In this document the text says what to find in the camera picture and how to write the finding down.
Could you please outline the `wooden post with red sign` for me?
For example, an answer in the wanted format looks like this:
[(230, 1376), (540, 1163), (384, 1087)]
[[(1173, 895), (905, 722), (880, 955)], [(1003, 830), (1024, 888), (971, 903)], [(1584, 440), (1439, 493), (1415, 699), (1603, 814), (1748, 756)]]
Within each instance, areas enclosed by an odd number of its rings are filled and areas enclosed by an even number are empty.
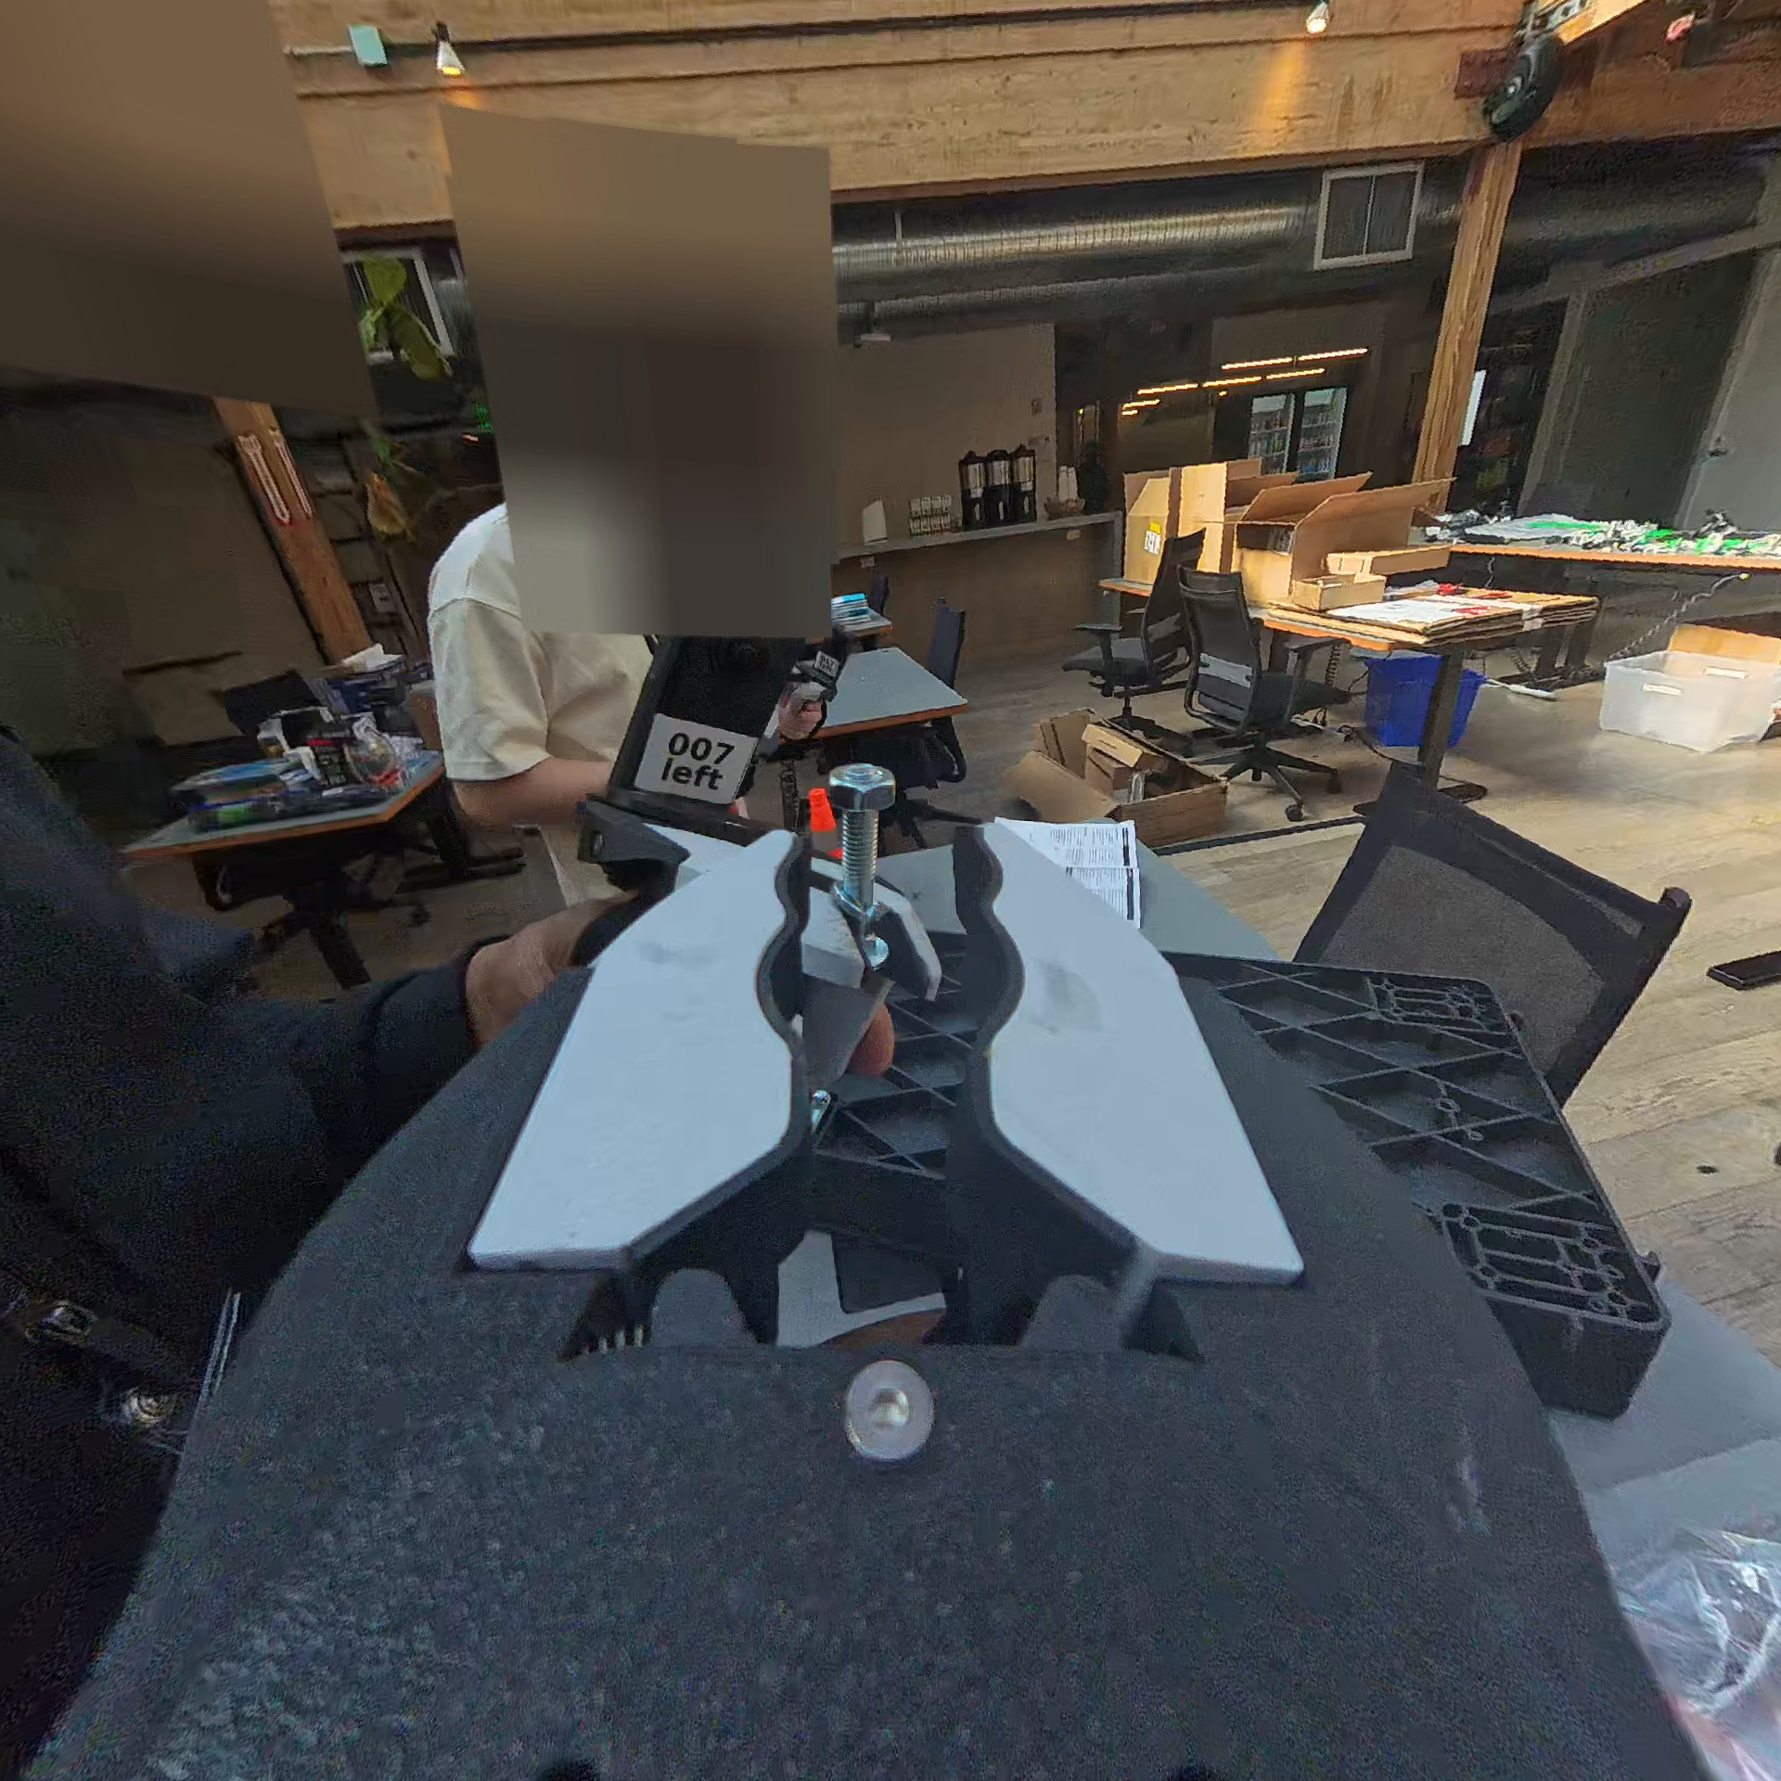
[(269, 404), (212, 398), (213, 415), (235, 447), (274, 549), (295, 586), (326, 664), (340, 664), (372, 639), (335, 544), (319, 515), (292, 445)]

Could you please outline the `open cardboard box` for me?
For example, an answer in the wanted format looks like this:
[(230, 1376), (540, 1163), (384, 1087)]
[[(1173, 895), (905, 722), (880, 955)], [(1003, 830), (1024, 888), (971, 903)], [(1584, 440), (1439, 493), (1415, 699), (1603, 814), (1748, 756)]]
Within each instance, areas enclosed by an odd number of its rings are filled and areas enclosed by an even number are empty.
[(1449, 488), (1449, 477), (1369, 487), (1354, 474), (1260, 490), (1227, 515), (1248, 603), (1294, 606), (1294, 585), (1322, 579), (1333, 557), (1372, 562), (1408, 549), (1414, 523), (1442, 513)]
[(1125, 474), (1123, 582), (1149, 590), (1166, 546), (1196, 534), (1200, 534), (1200, 568), (1234, 573), (1234, 527), (1241, 513), (1259, 495), (1297, 480), (1294, 472), (1266, 474), (1259, 459)]

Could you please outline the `pile of packaged goods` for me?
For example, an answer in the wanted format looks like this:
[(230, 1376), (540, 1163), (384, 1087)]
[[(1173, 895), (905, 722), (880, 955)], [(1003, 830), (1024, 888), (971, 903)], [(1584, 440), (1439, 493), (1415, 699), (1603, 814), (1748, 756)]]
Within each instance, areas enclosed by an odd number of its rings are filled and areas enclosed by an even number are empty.
[(281, 672), (220, 695), (252, 753), (168, 789), (198, 832), (355, 814), (407, 792), (424, 775), (407, 656), (372, 648), (322, 672)]

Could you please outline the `row of green black parts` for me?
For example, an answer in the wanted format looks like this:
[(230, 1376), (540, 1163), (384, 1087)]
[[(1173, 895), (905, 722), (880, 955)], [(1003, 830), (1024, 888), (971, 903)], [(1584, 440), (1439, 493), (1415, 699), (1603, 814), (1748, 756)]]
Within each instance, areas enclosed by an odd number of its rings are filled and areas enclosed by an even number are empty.
[(1708, 523), (1699, 527), (1669, 527), (1641, 521), (1584, 521), (1556, 513), (1484, 515), (1466, 510), (1436, 515), (1425, 530), (1430, 541), (1474, 547), (1778, 562), (1778, 531), (1748, 531), (1725, 515), (1708, 515)]

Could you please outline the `clear plastic bag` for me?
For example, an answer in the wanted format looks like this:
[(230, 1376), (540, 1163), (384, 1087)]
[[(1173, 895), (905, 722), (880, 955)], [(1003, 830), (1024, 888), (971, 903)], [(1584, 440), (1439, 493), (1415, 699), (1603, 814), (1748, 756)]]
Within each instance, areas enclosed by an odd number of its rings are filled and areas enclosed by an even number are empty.
[(1678, 1530), (1611, 1560), (1619, 1611), (1708, 1777), (1778, 1777), (1776, 1526)]

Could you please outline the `black plastic dolly platform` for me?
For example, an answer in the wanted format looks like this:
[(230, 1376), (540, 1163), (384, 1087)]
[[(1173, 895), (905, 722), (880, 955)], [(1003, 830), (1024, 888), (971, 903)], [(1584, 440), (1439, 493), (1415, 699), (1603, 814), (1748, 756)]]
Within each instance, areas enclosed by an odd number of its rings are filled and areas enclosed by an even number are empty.
[[(845, 1232), (903, 1218), (881, 1250), (937, 1256), (948, 1220), (953, 1112), (976, 1050), (963, 986), (967, 941), (937, 941), (937, 998), (891, 990), (896, 1062), (845, 1080), (813, 1134), (813, 1183)], [(1542, 1406), (1617, 1419), (1669, 1313), (1558, 1101), (1497, 995), (1471, 979), (1380, 967), (1174, 955), (1369, 1149), (1453, 1253)]]

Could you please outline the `long wooden table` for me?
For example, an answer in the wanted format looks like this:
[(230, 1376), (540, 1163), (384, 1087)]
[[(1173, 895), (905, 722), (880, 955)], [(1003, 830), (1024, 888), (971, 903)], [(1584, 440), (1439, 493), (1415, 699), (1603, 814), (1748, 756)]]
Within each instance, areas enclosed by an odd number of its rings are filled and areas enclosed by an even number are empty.
[(1456, 541), (1448, 547), (1449, 563), (1460, 560), (1535, 560), (1558, 566), (1625, 568), (1625, 570), (1678, 570), (1678, 573), (1750, 573), (1778, 576), (1778, 557), (1725, 549), (1634, 549), (1634, 547), (1582, 547), (1533, 541)]

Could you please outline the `grey service counter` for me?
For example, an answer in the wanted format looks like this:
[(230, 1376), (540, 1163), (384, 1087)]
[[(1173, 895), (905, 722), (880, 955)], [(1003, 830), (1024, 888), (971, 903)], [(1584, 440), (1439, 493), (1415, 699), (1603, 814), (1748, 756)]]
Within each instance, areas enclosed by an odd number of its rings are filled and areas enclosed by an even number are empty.
[(938, 606), (966, 613), (963, 665), (1082, 653), (1103, 582), (1125, 563), (1125, 518), (1070, 515), (984, 531), (894, 541), (832, 568), (836, 596), (884, 578), (894, 645), (925, 656)]

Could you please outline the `silver ventilation duct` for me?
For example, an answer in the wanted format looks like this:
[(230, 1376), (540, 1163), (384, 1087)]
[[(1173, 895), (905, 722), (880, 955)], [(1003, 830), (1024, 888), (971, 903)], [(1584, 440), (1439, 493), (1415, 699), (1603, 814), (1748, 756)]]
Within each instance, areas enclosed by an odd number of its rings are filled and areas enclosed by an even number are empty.
[(981, 218), (937, 234), (836, 239), (839, 300), (988, 292), (1016, 279), (1041, 284), (1170, 270), (1310, 270), (1319, 198), (1239, 208), (1174, 208), (1133, 213)]

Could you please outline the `hex-head steel bolt with nut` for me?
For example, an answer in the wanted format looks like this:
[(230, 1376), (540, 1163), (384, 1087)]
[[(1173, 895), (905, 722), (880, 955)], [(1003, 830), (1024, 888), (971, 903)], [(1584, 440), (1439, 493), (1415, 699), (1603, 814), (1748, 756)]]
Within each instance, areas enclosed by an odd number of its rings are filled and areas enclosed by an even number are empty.
[(833, 903), (850, 922), (862, 958), (870, 972), (889, 963), (889, 944), (880, 934), (880, 828), (896, 804), (896, 777), (874, 764), (845, 764), (829, 775), (829, 810), (839, 835), (839, 871)]

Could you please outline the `blue plastic bin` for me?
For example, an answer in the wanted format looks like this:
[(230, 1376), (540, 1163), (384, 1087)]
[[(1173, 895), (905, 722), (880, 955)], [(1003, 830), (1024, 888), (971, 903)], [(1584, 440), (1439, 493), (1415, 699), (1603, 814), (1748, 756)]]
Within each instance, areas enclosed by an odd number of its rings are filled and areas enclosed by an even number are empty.
[[(1422, 731), (1434, 703), (1434, 688), (1442, 669), (1442, 656), (1388, 655), (1372, 656), (1365, 674), (1365, 733), (1383, 749), (1414, 749), (1422, 746)], [(1448, 748), (1458, 748), (1473, 720), (1473, 708), (1481, 688), (1489, 683), (1484, 672), (1460, 669), (1456, 707), (1448, 733)]]

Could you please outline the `person's left hand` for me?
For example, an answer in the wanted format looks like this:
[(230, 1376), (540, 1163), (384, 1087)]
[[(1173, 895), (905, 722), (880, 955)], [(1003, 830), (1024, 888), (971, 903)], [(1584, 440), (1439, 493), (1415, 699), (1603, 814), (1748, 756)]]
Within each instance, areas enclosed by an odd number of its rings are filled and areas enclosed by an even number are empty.
[(589, 952), (589, 934), (602, 920), (615, 920), (632, 908), (629, 895), (574, 903), (511, 937), (477, 945), (465, 956), (461, 992), (465, 1029), (477, 1050), (515, 1024), (552, 983)]

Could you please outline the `person's left forearm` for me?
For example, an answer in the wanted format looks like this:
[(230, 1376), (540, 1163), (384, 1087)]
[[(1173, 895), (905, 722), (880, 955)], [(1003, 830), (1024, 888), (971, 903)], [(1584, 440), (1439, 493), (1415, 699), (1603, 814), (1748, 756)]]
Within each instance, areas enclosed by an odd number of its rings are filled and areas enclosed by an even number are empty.
[(9, 731), (3, 756), (4, 1207), (171, 1306), (264, 1288), (472, 1057), (465, 963), (205, 999)]

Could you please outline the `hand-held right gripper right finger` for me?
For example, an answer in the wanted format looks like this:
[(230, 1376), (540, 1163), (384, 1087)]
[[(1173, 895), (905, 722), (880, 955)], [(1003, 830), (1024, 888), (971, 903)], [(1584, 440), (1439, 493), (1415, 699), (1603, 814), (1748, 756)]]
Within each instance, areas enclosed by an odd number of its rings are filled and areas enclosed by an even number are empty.
[(1141, 924), (1013, 828), (953, 846), (976, 1024), (945, 1149), (972, 1342), (1018, 1342), (1063, 1279), (1118, 1341), (1158, 1288), (1297, 1288), (1304, 1258), (1184, 983)]

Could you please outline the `printed white paper sheet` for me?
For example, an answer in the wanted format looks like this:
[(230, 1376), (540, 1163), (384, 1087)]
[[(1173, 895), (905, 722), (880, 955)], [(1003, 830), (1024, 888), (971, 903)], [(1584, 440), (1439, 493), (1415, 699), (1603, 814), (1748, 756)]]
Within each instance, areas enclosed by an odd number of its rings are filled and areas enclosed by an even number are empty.
[(1143, 858), (1131, 821), (1009, 821), (992, 822), (1054, 863), (1083, 892), (1104, 903), (1131, 927), (1143, 922)]

